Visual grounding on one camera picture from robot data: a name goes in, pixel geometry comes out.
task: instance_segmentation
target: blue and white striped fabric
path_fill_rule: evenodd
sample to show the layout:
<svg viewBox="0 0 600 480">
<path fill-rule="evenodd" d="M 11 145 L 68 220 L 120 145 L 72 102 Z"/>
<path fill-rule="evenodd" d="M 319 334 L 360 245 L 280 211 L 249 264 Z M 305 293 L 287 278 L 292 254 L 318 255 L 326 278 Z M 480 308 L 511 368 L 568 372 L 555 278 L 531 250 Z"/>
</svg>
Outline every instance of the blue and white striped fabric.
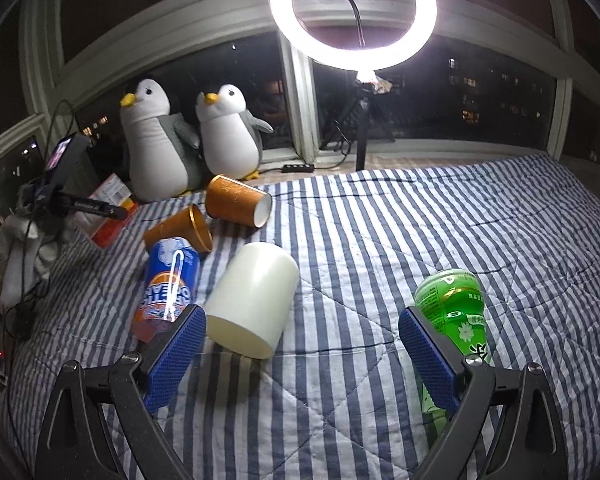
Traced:
<svg viewBox="0 0 600 480">
<path fill-rule="evenodd" d="M 274 208 L 261 230 L 211 221 L 215 249 L 202 261 L 197 302 L 252 241 L 286 249 L 301 283 L 271 360 L 207 341 L 177 398 L 158 412 L 194 478 L 411 477 L 435 430 L 420 411 L 398 314 L 426 276 L 449 267 L 469 269 L 482 283 L 495 364 L 544 367 L 571 477 L 589 475 L 600 460 L 600 202 L 568 170 L 534 155 L 264 189 Z M 62 363 L 110 364 L 135 345 L 129 327 L 147 260 L 141 236 L 190 202 L 202 203 L 202 195 L 144 206 L 110 250 L 79 240 L 59 262 L 12 376 L 30 464 Z M 106 418 L 130 478 L 141 478 L 114 411 Z M 494 411 L 468 478 L 496 423 Z"/>
</svg>

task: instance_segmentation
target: ring light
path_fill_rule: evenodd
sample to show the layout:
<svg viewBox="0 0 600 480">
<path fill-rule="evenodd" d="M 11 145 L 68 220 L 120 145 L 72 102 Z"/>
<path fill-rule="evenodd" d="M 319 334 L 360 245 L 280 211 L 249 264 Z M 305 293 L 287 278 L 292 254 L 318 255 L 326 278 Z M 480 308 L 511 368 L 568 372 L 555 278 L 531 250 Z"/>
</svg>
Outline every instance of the ring light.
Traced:
<svg viewBox="0 0 600 480">
<path fill-rule="evenodd" d="M 298 50 L 328 66 L 344 70 L 380 70 L 397 65 L 416 54 L 436 25 L 436 0 L 416 0 L 413 25 L 400 40 L 380 48 L 347 50 L 326 45 L 311 36 L 298 22 L 292 0 L 269 0 L 276 25 Z"/>
</svg>

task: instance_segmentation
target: penguin foot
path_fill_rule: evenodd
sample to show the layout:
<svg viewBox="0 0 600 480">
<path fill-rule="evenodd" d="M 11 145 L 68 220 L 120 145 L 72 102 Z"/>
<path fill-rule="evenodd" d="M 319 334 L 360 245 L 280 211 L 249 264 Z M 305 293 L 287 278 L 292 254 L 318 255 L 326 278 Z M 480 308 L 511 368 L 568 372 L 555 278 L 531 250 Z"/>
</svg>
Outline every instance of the penguin foot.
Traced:
<svg viewBox="0 0 600 480">
<path fill-rule="evenodd" d="M 256 178 L 260 178 L 260 173 L 258 170 L 248 174 L 243 180 L 255 180 Z"/>
</svg>

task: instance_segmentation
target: yellow beak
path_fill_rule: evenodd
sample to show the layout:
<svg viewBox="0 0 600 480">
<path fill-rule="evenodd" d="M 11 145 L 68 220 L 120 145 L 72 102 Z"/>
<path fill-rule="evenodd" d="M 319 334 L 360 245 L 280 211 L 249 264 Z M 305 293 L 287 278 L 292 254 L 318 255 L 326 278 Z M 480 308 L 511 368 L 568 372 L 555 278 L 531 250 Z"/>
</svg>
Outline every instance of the yellow beak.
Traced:
<svg viewBox="0 0 600 480">
<path fill-rule="evenodd" d="M 131 108 L 136 103 L 136 96 L 134 94 L 127 94 L 120 101 L 121 108 Z"/>
<path fill-rule="evenodd" d="M 205 103 L 208 105 L 214 105 L 220 100 L 218 94 L 207 94 L 205 95 Z"/>
</svg>

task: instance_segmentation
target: metal bolt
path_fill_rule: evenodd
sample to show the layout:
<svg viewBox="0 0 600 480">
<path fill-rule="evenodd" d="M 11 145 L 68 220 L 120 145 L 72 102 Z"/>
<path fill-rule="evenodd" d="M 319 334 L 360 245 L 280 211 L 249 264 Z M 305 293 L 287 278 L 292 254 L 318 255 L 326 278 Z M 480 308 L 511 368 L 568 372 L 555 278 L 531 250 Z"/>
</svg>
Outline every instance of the metal bolt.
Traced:
<svg viewBox="0 0 600 480">
<path fill-rule="evenodd" d="M 131 361 L 137 363 L 140 360 L 140 354 L 138 352 L 128 352 L 122 356 L 125 361 Z"/>
<path fill-rule="evenodd" d="M 533 375 L 540 375 L 544 372 L 538 363 L 529 363 L 526 366 L 526 369 L 529 370 Z"/>
<path fill-rule="evenodd" d="M 469 366 L 482 365 L 482 358 L 477 354 L 469 354 L 467 357 L 464 358 L 464 360 Z"/>
</svg>

